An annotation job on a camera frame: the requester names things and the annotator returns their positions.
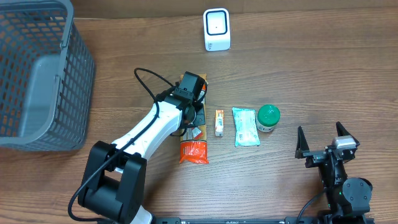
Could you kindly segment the orange noodle packet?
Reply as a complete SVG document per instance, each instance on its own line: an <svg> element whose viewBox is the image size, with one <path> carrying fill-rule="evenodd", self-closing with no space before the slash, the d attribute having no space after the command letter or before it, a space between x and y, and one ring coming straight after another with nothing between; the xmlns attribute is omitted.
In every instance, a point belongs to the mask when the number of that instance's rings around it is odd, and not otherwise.
<svg viewBox="0 0 398 224"><path fill-rule="evenodd" d="M207 149L206 124L187 128L184 135L180 136L180 163L208 164Z"/></svg>

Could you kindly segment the green lid white jar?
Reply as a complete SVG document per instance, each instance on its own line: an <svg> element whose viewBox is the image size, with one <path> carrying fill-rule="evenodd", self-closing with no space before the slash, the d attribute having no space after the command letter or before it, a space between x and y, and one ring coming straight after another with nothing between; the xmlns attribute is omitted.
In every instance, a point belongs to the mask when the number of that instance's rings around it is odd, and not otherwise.
<svg viewBox="0 0 398 224"><path fill-rule="evenodd" d="M262 106L256 115L256 126L259 131L268 133L273 131L280 120L280 111L274 105Z"/></svg>

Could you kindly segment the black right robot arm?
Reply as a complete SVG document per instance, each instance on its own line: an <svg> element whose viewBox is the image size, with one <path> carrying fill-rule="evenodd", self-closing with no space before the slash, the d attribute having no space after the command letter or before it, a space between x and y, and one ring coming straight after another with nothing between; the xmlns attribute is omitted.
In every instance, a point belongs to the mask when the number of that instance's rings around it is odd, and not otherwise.
<svg viewBox="0 0 398 224"><path fill-rule="evenodd" d="M360 142L338 121L337 137L322 151L311 151L302 127L298 127L295 158L305 159L306 168L318 168L323 190L310 199L296 217L295 223L373 223L367 219L373 185L364 178L349 178L345 163L355 158ZM326 196L328 210L316 217L304 218L304 211L322 195Z"/></svg>

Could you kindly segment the small orange white box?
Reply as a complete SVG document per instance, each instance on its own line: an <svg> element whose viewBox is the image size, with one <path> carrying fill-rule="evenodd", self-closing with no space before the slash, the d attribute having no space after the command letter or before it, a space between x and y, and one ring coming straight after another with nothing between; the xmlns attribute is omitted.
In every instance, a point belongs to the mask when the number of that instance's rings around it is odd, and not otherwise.
<svg viewBox="0 0 398 224"><path fill-rule="evenodd" d="M222 137L224 132L224 111L215 111L215 136Z"/></svg>

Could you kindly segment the teal wet wipes pack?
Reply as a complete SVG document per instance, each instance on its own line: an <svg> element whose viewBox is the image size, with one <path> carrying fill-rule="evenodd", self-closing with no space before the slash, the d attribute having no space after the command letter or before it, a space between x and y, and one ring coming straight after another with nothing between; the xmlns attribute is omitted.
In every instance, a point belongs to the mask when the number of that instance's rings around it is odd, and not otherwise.
<svg viewBox="0 0 398 224"><path fill-rule="evenodd" d="M236 128L235 146L259 146L261 144L256 127L255 111L232 108Z"/></svg>

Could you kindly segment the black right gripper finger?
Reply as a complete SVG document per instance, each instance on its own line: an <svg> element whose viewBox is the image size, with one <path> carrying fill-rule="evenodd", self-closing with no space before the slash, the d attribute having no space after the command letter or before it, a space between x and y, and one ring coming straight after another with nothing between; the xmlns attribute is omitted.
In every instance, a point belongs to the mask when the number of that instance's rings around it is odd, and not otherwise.
<svg viewBox="0 0 398 224"><path fill-rule="evenodd" d="M336 132L338 137L351 136L355 141L356 146L360 145L360 142L353 135L351 135L339 121L336 122Z"/></svg>
<svg viewBox="0 0 398 224"><path fill-rule="evenodd" d="M303 129L301 126L298 127L298 139L297 139L297 146L296 146L296 150L295 150L295 158L296 159L303 159L305 156L305 153L308 153L309 150L309 146L307 143L307 140L305 138Z"/></svg>

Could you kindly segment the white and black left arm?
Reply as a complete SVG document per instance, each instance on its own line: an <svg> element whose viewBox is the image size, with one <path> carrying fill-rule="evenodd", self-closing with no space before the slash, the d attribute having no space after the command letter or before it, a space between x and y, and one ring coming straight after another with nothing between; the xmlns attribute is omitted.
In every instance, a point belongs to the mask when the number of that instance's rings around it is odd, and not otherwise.
<svg viewBox="0 0 398 224"><path fill-rule="evenodd" d="M180 82L152 95L149 113L128 133L112 143L96 142L90 150L81 186L68 204L91 210L96 223L155 223L143 206L147 162L162 142L178 130L205 123L205 78L185 72Z"/></svg>

